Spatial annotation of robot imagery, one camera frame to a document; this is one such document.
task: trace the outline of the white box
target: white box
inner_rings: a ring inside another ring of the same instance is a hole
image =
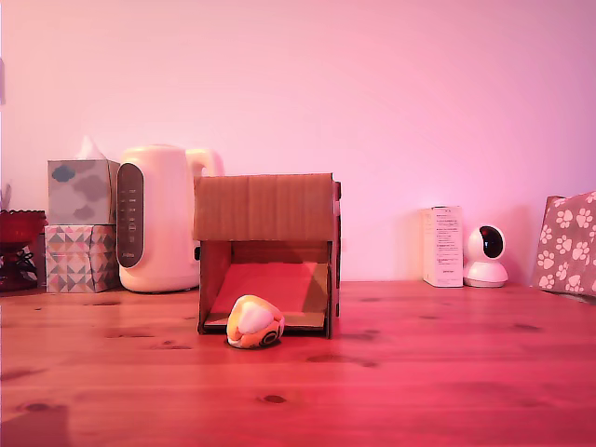
[[[464,286],[462,209],[422,210],[422,278],[435,287]]]

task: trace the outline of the kettle handle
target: kettle handle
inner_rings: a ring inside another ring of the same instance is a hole
[[[209,149],[188,149],[186,151],[186,161],[193,173],[193,177],[201,177],[203,169],[207,171],[207,175],[210,177],[223,175],[221,163],[218,163],[217,157]]]

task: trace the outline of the cardboard roof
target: cardboard roof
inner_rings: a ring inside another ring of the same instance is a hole
[[[333,240],[331,174],[195,178],[195,240]]]

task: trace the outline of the camera lens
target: camera lens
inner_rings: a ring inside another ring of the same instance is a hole
[[[489,258],[496,258],[503,252],[503,238],[491,226],[481,227],[482,249]]]

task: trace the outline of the kettle control panel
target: kettle control panel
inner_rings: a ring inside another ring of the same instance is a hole
[[[123,267],[141,260],[143,247],[143,177],[139,168],[124,163],[118,170],[116,198],[116,254]]]

